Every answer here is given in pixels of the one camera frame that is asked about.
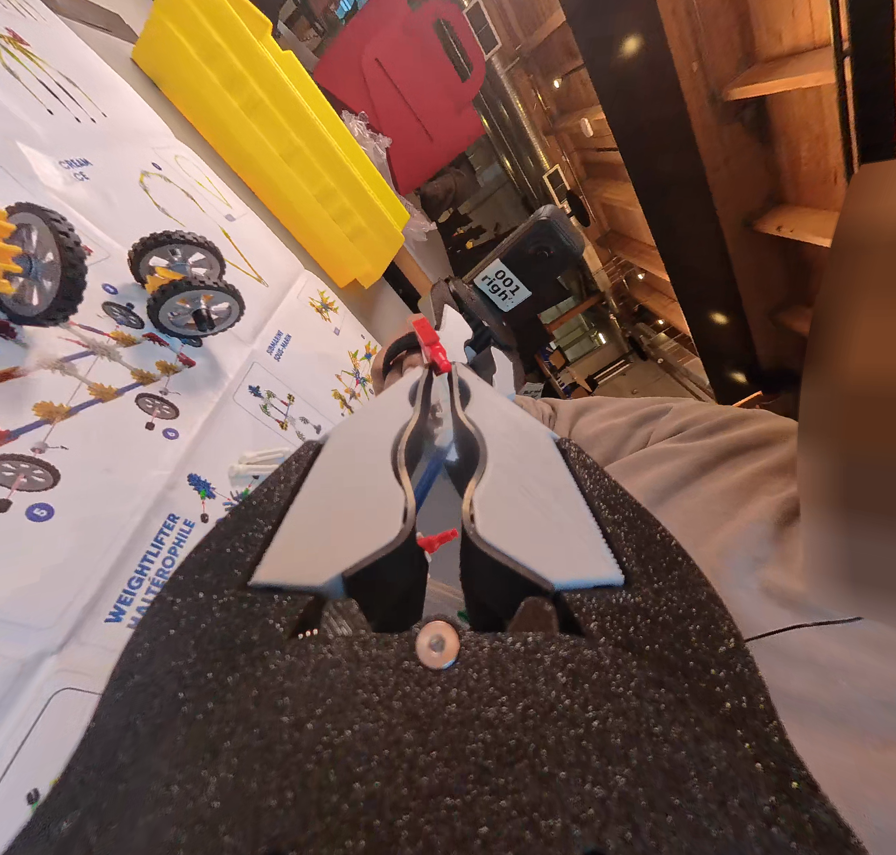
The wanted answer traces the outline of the person's right hand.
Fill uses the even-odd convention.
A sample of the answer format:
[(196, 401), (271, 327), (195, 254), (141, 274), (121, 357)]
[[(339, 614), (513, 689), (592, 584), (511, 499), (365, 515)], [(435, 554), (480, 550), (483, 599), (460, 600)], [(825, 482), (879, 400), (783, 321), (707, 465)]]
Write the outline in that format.
[(372, 368), (375, 395), (380, 395), (411, 370), (424, 366), (425, 361), (417, 339), (409, 333), (399, 335), (375, 357)]

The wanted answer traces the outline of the blue rod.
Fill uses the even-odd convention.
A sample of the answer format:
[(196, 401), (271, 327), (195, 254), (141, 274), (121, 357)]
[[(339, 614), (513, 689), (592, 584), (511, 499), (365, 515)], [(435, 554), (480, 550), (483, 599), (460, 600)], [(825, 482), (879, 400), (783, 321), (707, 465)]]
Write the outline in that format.
[(416, 512), (419, 513), (430, 494), (434, 483), (445, 468), (452, 448), (434, 448), (423, 460), (417, 480), (413, 483), (413, 496)]

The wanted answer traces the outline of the red cup-shaped foam cutout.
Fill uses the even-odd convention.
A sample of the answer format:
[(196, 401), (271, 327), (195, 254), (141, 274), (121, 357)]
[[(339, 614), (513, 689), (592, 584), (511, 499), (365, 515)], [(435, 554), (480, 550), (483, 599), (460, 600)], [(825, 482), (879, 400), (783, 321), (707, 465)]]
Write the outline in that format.
[(318, 86), (390, 138), (388, 162), (406, 196), (483, 133), (473, 105), (487, 60), (450, 0), (368, 0), (315, 66)]

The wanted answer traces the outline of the stack of yellow plastic bins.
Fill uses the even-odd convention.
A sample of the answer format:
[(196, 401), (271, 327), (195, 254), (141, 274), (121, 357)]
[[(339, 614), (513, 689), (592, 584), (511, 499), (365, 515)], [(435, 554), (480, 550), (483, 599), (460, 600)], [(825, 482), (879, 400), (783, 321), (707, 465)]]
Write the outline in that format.
[(250, 0), (154, 0), (132, 58), (338, 287), (383, 277), (409, 212)]

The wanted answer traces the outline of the toy wheel pair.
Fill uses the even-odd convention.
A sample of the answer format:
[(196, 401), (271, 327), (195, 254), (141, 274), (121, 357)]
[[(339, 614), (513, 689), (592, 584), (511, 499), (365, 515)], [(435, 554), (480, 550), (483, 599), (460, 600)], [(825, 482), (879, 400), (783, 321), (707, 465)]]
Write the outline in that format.
[(35, 203), (2, 211), (2, 315), (19, 326), (56, 327), (84, 300), (87, 256), (73, 224)]
[(226, 262), (211, 240), (189, 231), (157, 231), (128, 251), (128, 266), (146, 292), (155, 329), (198, 344), (226, 333), (245, 314), (245, 300), (225, 279)]

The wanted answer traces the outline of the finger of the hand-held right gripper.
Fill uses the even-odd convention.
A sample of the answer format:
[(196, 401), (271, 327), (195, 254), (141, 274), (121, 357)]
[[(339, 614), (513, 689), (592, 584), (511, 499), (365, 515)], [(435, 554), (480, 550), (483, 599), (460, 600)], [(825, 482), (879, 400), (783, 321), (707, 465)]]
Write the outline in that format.
[(476, 367), (482, 363), (482, 355), (488, 352), (488, 341), (476, 337), (472, 327), (455, 308), (443, 308), (441, 318), (441, 344), (451, 363)]

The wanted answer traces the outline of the person's right forearm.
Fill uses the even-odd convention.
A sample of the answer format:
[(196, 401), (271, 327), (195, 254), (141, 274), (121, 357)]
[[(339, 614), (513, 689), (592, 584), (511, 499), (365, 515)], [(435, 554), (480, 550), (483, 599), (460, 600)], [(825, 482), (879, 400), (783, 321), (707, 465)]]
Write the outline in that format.
[(782, 582), (804, 567), (793, 420), (683, 398), (516, 403), (579, 446), (712, 580), (745, 568)]

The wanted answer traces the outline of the white printed instruction sheet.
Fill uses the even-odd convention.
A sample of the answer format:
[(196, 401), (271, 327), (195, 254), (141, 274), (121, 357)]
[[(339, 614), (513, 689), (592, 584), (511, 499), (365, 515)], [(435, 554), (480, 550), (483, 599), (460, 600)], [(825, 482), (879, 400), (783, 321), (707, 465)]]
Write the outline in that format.
[[(130, 634), (209, 528), (257, 488), (243, 453), (295, 450), (372, 399), (378, 343), (41, 0), (2, 0), (2, 211), (73, 224), (84, 300), (2, 315), (2, 849), (60, 778)], [(158, 332), (132, 244), (218, 246), (242, 321)]]

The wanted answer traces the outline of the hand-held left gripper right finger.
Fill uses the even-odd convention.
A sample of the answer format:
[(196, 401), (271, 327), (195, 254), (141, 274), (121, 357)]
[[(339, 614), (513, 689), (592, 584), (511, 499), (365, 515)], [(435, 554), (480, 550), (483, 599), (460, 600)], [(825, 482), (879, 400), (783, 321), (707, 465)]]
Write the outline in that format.
[(558, 437), (468, 367), (449, 382), (462, 524), (487, 553), (550, 592), (618, 587), (620, 565)]

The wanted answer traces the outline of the small red clip connector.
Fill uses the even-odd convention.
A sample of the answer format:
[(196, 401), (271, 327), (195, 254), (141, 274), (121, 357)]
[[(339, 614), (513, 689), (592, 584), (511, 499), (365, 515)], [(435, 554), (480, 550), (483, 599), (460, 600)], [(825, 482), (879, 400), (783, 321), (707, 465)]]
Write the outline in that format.
[(411, 319), (410, 327), (417, 340), (423, 365), (436, 376), (448, 375), (452, 370), (452, 361), (429, 320), (417, 315)]

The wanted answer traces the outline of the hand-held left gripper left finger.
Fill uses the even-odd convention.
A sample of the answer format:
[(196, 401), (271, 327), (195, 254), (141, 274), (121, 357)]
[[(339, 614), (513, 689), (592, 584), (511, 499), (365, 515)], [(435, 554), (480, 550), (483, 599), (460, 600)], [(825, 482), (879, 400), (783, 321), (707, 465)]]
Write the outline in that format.
[(347, 596), (425, 591), (413, 480), (430, 445), (430, 373), (414, 368), (325, 438), (251, 579)]

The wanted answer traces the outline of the wooden wall shelf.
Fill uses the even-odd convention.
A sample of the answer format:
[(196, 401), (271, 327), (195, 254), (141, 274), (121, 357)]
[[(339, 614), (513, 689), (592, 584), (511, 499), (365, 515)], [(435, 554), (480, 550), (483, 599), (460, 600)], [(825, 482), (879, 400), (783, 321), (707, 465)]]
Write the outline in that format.
[(756, 99), (833, 84), (834, 49), (825, 46), (751, 66), (724, 88), (723, 98)]
[(839, 221), (837, 211), (778, 204), (750, 222), (751, 228), (777, 238), (830, 247)]

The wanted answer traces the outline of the white rod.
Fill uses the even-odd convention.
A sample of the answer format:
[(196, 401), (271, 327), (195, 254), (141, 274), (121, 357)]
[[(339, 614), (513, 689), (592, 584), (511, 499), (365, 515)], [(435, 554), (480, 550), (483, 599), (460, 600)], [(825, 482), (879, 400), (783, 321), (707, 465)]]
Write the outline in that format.
[(228, 475), (234, 487), (248, 487), (260, 482), (279, 468), (294, 451), (288, 447), (270, 448), (243, 453), (230, 464)]

